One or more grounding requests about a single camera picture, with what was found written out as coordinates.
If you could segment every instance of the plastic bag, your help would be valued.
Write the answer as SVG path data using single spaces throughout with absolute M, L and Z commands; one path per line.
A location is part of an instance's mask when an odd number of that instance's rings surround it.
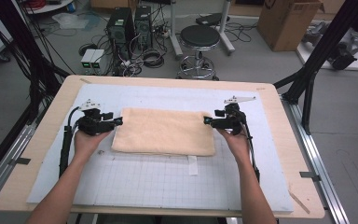
M 52 16 L 52 19 L 60 24 L 61 29 L 84 29 L 88 20 L 80 20 L 77 15 L 60 13 Z

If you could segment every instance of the grid paper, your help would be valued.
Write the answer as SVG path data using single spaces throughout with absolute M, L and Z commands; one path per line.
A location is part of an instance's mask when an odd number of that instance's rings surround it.
M 80 89 L 72 108 L 91 99 L 102 105 L 102 113 L 114 112 L 115 118 L 123 107 L 212 114 L 215 109 L 224 109 L 224 100 L 233 95 L 255 96 L 254 101 L 240 103 L 240 108 L 247 116 L 254 138 L 255 160 L 261 173 L 260 186 L 273 211 L 293 212 L 257 92 L 87 84 Z M 80 112 L 75 113 L 73 122 L 82 116 Z M 41 165 L 28 203 L 39 203 L 58 179 L 62 129 L 66 121 Z M 189 174 L 187 156 L 112 152 L 110 147 L 114 134 L 112 132 L 106 137 L 91 156 L 80 179 L 74 204 L 241 210 L 238 168 L 226 141 L 216 130 L 213 130 L 216 154 L 197 157 L 197 175 Z

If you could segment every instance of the towel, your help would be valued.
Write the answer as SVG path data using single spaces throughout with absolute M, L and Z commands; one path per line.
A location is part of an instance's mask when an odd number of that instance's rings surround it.
M 206 112 L 123 108 L 112 149 L 131 153 L 214 155 L 213 129 Z

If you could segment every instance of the metal rail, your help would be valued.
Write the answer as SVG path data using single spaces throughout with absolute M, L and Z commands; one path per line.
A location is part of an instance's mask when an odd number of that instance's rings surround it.
M 333 183 L 330 180 L 330 177 L 324 167 L 324 162 L 322 161 L 321 155 L 319 154 L 318 148 L 313 141 L 311 135 L 308 135 L 304 127 L 302 126 L 302 114 L 301 109 L 298 105 L 290 105 L 287 102 L 283 102 L 284 104 L 288 104 L 290 108 L 290 112 L 293 115 L 294 122 L 296 123 L 296 128 L 298 133 L 301 136 L 302 144 L 306 149 L 308 159 L 312 165 L 314 173 L 320 177 L 319 184 L 327 205 L 329 207 L 330 213 L 337 224 L 349 224 L 347 215 L 342 207 L 342 204 L 338 198 L 336 190 L 334 189 Z
M 5 185 L 7 178 L 9 177 L 11 171 L 16 165 L 15 161 L 20 157 L 21 153 L 28 145 L 28 142 L 31 140 L 31 137 L 34 135 L 36 125 L 33 123 L 31 125 L 25 125 L 21 130 L 21 133 L 12 144 L 11 148 L 7 152 L 6 156 L 0 162 L 0 190 Z

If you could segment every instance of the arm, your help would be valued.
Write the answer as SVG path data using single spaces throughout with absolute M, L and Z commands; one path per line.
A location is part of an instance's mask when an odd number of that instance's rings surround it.
M 246 137 L 243 134 L 232 135 L 225 130 L 217 131 L 225 137 L 238 164 L 243 223 L 275 224 L 275 217 L 257 182 L 255 171 L 249 159 L 249 146 Z
M 74 201 L 77 185 L 84 166 L 100 142 L 109 133 L 89 136 L 81 131 L 75 134 L 75 156 L 54 188 L 34 209 L 26 223 L 65 223 Z

